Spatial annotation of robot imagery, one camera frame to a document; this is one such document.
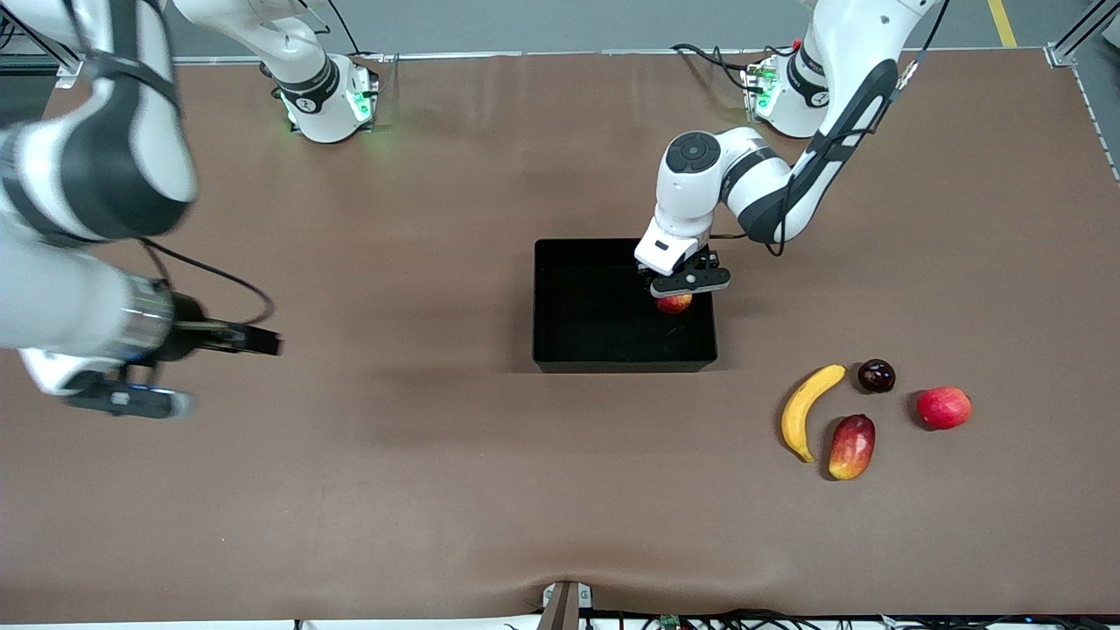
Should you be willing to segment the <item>black plastic box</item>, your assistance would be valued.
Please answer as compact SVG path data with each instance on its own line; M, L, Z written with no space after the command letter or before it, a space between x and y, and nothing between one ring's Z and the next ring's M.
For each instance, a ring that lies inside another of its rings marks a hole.
M694 374L718 358L711 296L660 311L635 238L535 241L532 359L545 374Z

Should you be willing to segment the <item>yellow banana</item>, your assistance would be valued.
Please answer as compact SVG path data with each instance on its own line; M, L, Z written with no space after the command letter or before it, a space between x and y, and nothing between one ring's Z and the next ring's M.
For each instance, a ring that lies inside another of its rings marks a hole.
M816 400L843 381L844 376L847 367L843 364L820 367L788 395L787 402L780 414L780 434L787 448L801 462L809 464L816 462L816 456L808 442L809 413Z

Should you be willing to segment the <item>dark purple plum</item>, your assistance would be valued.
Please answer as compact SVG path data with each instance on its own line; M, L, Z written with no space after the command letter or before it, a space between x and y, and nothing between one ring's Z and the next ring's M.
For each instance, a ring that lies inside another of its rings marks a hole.
M864 392L884 393L893 390L896 385L895 367L883 359L870 359L857 367L857 385Z

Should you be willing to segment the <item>red yellow mango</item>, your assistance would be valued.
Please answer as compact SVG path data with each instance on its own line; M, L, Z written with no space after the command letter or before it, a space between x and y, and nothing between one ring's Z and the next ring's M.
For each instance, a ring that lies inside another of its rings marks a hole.
M876 445L875 423L866 415L856 414L836 424L828 472L836 481L859 478L872 462Z

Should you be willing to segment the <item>aluminium frame profile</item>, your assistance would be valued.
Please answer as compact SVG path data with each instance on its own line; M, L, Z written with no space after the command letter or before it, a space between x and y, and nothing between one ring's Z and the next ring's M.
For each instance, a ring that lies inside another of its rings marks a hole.
M80 78L80 52L0 4L0 77L52 77L56 89Z
M1090 39L1104 33L1117 18L1120 18L1120 0L1089 0L1088 8L1064 33L1060 34L1060 38L1044 46L1043 50L1049 67L1074 65L1076 52Z

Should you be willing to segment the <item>grey table clamp bracket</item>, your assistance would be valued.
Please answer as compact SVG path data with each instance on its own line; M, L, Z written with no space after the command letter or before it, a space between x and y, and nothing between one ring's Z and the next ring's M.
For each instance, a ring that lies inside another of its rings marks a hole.
M585 617L592 610L592 587L588 584L556 582L544 590L542 599L544 609L536 630L592 630Z

